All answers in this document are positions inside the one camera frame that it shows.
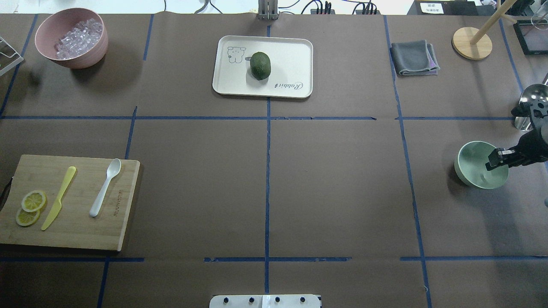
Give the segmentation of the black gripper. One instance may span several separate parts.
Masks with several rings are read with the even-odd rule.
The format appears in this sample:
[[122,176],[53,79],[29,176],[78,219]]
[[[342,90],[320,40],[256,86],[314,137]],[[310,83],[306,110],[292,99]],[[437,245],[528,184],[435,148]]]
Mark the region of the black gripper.
[[531,130],[520,137],[518,144],[506,150],[495,148],[485,163],[487,170],[495,170],[500,166],[527,166],[533,163],[544,163],[548,160],[548,146],[542,133]]

